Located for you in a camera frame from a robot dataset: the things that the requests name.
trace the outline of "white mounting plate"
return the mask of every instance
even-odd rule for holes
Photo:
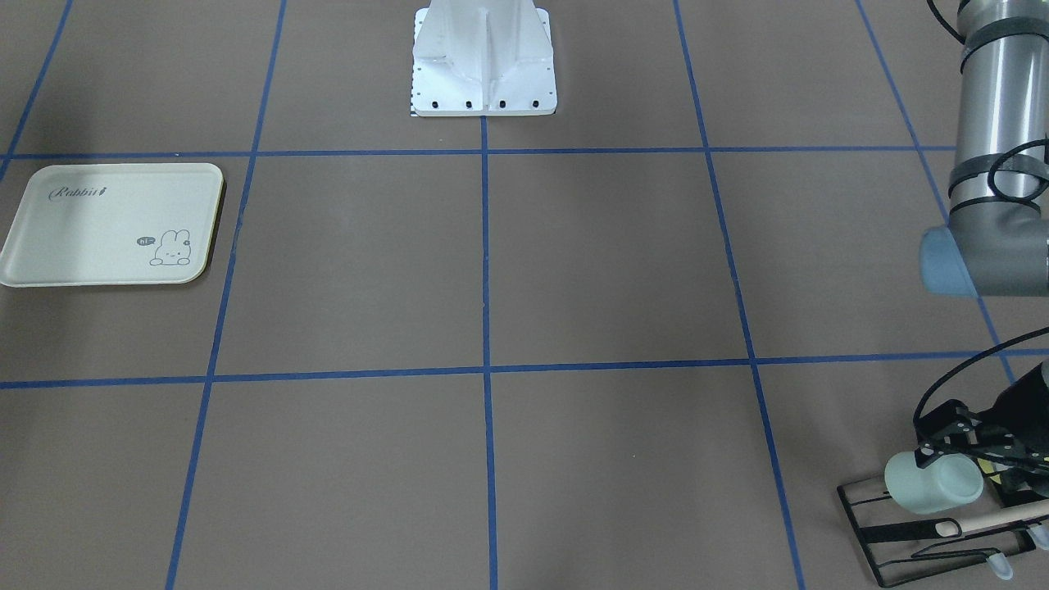
[[[0,283],[189,282],[208,262],[221,192],[212,164],[48,166],[25,187]]]
[[[415,13],[414,36],[426,20],[429,8]],[[550,13],[536,8],[547,38],[550,33]],[[412,117],[529,117],[553,114],[557,110],[557,83],[553,62],[518,63],[504,76],[493,89],[491,105],[485,105],[480,82],[448,73],[446,64],[413,60],[411,71]]]

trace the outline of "white tray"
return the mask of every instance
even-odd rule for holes
[[[221,192],[211,164],[48,166],[25,187],[0,283],[189,282],[208,262]]]

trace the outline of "cartoon bunny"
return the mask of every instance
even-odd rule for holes
[[[158,267],[190,264],[190,232],[189,230],[168,230],[160,236],[160,245],[156,248],[151,266]]]

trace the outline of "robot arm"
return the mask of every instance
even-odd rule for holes
[[[958,23],[966,43],[950,218],[922,239],[922,278],[943,295],[1046,296],[1049,2],[962,0]]]

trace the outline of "light blue cup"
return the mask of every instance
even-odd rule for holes
[[[885,487],[893,500],[915,514],[932,514],[976,502],[983,473],[964,455],[945,455],[920,469],[914,452],[900,452],[885,465]]]

